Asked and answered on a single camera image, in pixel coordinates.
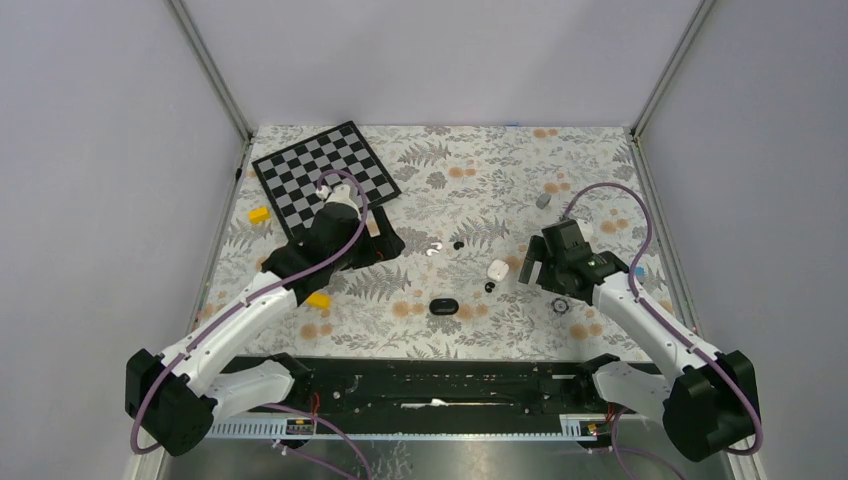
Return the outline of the yellow block near arm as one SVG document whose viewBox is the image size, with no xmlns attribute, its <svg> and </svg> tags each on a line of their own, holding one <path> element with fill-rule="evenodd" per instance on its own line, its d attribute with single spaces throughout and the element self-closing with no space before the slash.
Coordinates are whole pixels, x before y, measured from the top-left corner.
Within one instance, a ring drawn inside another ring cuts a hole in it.
<svg viewBox="0 0 848 480">
<path fill-rule="evenodd" d="M 332 299 L 326 294 L 313 293 L 306 298 L 305 303 L 310 307 L 329 310 L 332 305 Z"/>
</svg>

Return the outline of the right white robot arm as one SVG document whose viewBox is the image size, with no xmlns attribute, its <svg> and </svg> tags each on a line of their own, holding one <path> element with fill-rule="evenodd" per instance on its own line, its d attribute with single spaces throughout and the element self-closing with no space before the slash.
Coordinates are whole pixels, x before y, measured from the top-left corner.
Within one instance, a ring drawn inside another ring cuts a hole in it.
<svg viewBox="0 0 848 480">
<path fill-rule="evenodd" d="M 577 221 L 567 219 L 531 237 L 519 282 L 594 307 L 616 322 L 657 373 L 613 355 L 588 364 L 573 386 L 575 402 L 597 412 L 608 403 L 659 423 L 685 458 L 702 461 L 762 431 L 752 362 L 723 353 L 665 311 L 615 254 L 594 252 Z"/>
</svg>

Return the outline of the black earbud charging case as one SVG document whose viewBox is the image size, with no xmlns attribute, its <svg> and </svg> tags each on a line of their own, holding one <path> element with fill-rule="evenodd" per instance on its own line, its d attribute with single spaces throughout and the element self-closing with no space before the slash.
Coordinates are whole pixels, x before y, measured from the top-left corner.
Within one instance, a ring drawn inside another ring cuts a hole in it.
<svg viewBox="0 0 848 480">
<path fill-rule="evenodd" d="M 453 298 L 436 298 L 429 303 L 429 311 L 435 316 L 455 315 L 459 309 L 459 302 Z"/>
</svg>

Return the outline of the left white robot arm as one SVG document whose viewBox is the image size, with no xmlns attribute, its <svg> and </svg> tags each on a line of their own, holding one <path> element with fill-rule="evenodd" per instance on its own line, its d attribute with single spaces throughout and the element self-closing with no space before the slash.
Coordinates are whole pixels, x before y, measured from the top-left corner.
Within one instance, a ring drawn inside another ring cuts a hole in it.
<svg viewBox="0 0 848 480">
<path fill-rule="evenodd" d="M 211 320 L 159 354 L 140 349 L 126 363 L 131 448 L 172 456 L 191 451 L 217 422 L 269 403 L 296 411 L 310 385 L 279 360 L 240 373 L 225 367 L 268 324 L 324 289 L 334 273 L 393 260 L 405 248 L 385 210 L 362 214 L 326 201 L 311 226 L 274 250 L 261 270 Z"/>
</svg>

